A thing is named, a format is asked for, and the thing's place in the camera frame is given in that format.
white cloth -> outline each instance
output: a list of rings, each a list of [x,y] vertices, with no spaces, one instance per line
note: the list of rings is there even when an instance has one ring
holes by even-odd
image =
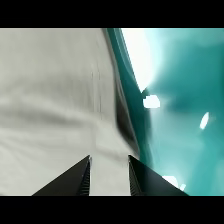
[[[32,195],[87,155],[90,195],[130,195],[101,29],[0,29],[0,194]]]

glossy teal surface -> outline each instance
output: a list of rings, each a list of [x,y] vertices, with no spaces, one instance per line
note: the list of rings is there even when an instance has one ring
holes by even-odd
[[[135,133],[145,135],[137,137],[141,160],[178,187],[185,186],[189,195],[224,195],[224,30],[153,28],[144,35],[150,49],[147,60],[154,66],[152,81],[142,98],[126,96],[132,101]],[[142,74],[134,75],[140,83]],[[131,95],[130,86],[123,89]],[[158,97],[160,107],[142,108],[143,98],[150,95]],[[134,110],[142,112],[136,115]],[[144,122],[140,116],[147,121],[145,127],[137,125]]]

turquoise surface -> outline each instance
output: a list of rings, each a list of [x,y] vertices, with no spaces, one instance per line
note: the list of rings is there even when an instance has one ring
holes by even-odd
[[[122,36],[118,30],[108,29],[108,33],[141,161],[162,176],[174,177],[179,187],[186,185],[189,195],[224,195],[224,30],[145,29],[151,59],[160,67],[143,93],[131,61],[126,65],[129,71],[125,70],[128,56],[121,52],[121,42],[120,47],[115,44],[119,42],[115,36]],[[159,108],[144,108],[143,98],[150,95],[158,97]],[[209,117],[202,129],[206,113]]]

gray fabric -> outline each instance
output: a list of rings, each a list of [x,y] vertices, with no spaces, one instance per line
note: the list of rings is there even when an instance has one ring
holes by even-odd
[[[130,195],[102,30],[0,29],[0,49],[0,194],[32,195],[90,154],[90,195]]]

